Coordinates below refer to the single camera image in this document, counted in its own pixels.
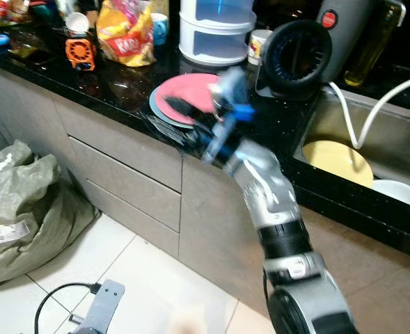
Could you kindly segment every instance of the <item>drawer front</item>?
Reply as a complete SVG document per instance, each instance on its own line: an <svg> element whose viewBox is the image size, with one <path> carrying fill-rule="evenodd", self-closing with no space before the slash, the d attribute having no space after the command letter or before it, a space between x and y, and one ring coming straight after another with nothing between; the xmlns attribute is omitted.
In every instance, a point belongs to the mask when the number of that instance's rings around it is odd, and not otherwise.
<svg viewBox="0 0 410 334"><path fill-rule="evenodd" d="M178 256L178 233L90 181L85 183L84 191L92 204L105 214L163 251Z"/></svg>
<svg viewBox="0 0 410 334"><path fill-rule="evenodd" d="M86 179L178 232L179 193L75 138L70 142Z"/></svg>
<svg viewBox="0 0 410 334"><path fill-rule="evenodd" d="M53 94L67 133L179 191L182 157L171 146Z"/></svg>

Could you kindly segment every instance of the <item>stacked food container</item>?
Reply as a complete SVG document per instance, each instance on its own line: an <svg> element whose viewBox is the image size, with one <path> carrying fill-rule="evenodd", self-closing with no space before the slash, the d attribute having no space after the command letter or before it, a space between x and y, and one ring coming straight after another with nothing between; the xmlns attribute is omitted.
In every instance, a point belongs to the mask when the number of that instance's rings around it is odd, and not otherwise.
<svg viewBox="0 0 410 334"><path fill-rule="evenodd" d="M190 61L228 66L247 56L246 33L255 24L253 0L182 0L180 51Z"/></svg>

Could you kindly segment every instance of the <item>power cord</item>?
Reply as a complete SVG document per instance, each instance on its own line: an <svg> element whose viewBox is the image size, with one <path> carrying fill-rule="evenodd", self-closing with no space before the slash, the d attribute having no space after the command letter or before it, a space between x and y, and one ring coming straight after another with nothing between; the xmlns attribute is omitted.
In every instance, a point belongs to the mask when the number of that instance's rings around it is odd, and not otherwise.
<svg viewBox="0 0 410 334"><path fill-rule="evenodd" d="M345 100L345 97L339 89L339 87L334 83L330 82L329 83L330 87L335 91L335 94L339 97L339 100L341 102L342 106L342 112L344 113L344 118L345 118L345 124L347 125L347 131L349 132L350 135L350 141L352 142L352 145L354 148L359 150L360 148L363 147L365 137L367 137L370 127L372 126L374 118L377 116L379 110L385 105L392 97L395 95L401 93L404 89L410 87L410 80L405 81L401 83L399 86L396 86L394 89L392 89L390 92L385 94L373 107L371 112L369 113L369 116L364 122L363 129L361 130L361 134L359 136L359 139L356 139L355 131L353 129L352 125L352 119L350 118L349 114L349 107L347 106L347 101Z"/></svg>
<svg viewBox="0 0 410 334"><path fill-rule="evenodd" d="M88 283L67 283L64 285L61 285L60 287L57 287L55 290L49 292L44 299L40 302L40 305L38 309L36 310L35 314L35 334L39 334L39 316L42 311L42 308L44 307L45 302L49 300L49 298L57 291L65 288L65 287L87 287L89 288L90 292L92 294L97 294L97 292L101 288L101 284L95 283L95 284L88 284Z"/></svg>
<svg viewBox="0 0 410 334"><path fill-rule="evenodd" d="M267 286L267 273L265 272L265 269L263 269L263 294L265 295L265 301L269 302L269 297L268 297L268 286Z"/></svg>

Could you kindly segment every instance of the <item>white cup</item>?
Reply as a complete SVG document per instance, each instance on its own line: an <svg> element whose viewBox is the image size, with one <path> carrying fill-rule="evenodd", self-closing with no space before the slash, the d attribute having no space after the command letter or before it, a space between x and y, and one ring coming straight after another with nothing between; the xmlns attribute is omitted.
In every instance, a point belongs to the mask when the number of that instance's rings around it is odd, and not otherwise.
<svg viewBox="0 0 410 334"><path fill-rule="evenodd" d="M65 25L75 33L85 33L90 24L88 18L81 13L72 13L65 19Z"/></svg>
<svg viewBox="0 0 410 334"><path fill-rule="evenodd" d="M251 32L251 37L249 38L248 46L248 61L253 65L259 65L260 52L262 51L262 46L265 44L268 36L271 35L273 31L266 29L258 29Z"/></svg>

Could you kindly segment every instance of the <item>white tile floor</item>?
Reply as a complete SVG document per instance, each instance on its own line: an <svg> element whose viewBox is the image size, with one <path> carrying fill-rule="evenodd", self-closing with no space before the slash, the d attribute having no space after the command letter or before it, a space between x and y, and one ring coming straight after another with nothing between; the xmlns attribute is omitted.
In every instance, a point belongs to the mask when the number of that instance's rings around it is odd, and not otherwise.
<svg viewBox="0 0 410 334"><path fill-rule="evenodd" d="M126 288L108 334L272 334L271 323L176 259L103 215L58 257L0 286L0 334L32 334L46 292L69 282ZM40 334L67 334L70 312L85 316L93 295L82 287L55 293Z"/></svg>

